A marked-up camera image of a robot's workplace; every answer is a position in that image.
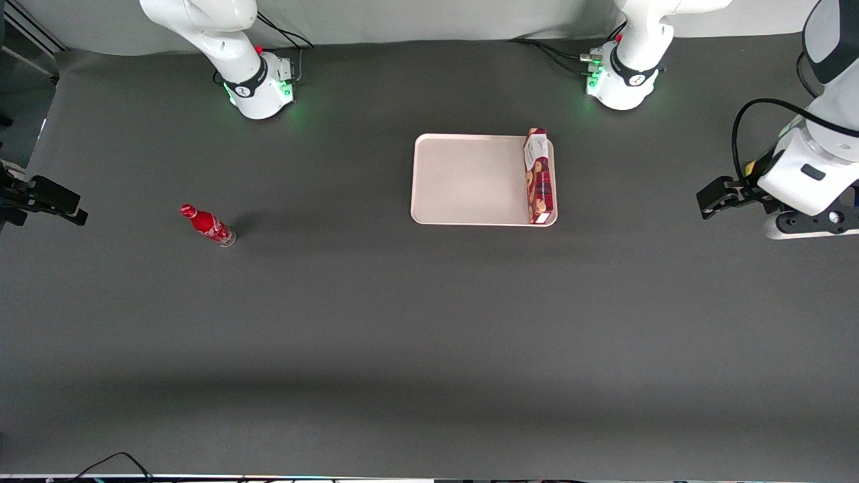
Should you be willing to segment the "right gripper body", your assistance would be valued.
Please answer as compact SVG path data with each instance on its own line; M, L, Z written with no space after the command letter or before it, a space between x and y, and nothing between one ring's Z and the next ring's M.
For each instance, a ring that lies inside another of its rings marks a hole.
M27 202L28 178L17 163L1 162L1 196L4 201Z

